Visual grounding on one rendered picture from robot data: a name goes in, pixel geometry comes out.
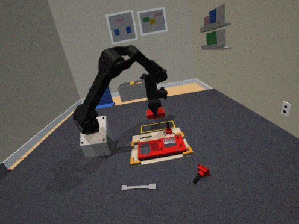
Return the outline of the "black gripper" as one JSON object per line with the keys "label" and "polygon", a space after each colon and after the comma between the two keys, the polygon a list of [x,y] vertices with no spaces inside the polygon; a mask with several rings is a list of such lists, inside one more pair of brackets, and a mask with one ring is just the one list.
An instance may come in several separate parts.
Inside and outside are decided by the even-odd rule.
{"label": "black gripper", "polygon": [[158,108],[161,107],[161,102],[158,99],[155,99],[155,91],[157,91],[157,85],[154,87],[146,87],[146,94],[148,98],[148,108],[152,113],[157,117]]}

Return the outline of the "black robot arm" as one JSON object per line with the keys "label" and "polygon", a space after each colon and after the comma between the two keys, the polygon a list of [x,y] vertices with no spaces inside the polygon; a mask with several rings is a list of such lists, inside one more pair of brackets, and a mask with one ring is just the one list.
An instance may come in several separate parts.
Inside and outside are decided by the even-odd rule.
{"label": "black robot arm", "polygon": [[[128,55],[125,60],[121,55]],[[167,71],[162,69],[155,61],[149,60],[135,46],[114,46],[103,50],[99,59],[98,74],[87,94],[84,102],[77,106],[73,115],[73,121],[82,134],[99,132],[98,113],[95,108],[101,100],[110,81],[123,70],[129,69],[137,62],[144,67],[149,74],[143,73],[140,79],[144,79],[145,87],[154,87],[162,81],[167,80]]]}

